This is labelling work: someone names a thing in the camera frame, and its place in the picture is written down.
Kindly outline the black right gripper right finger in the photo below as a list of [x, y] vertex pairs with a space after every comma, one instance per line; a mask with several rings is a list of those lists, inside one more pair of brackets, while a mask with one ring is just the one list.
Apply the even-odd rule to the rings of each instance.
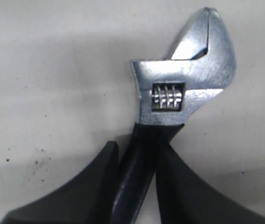
[[201, 179], [168, 143], [159, 151], [156, 187], [163, 224], [265, 224]]

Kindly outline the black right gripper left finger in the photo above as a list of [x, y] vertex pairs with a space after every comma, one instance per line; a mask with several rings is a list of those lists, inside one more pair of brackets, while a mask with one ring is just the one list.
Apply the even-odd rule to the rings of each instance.
[[3, 224], [108, 224], [117, 188], [119, 148], [108, 141], [77, 176], [5, 215]]

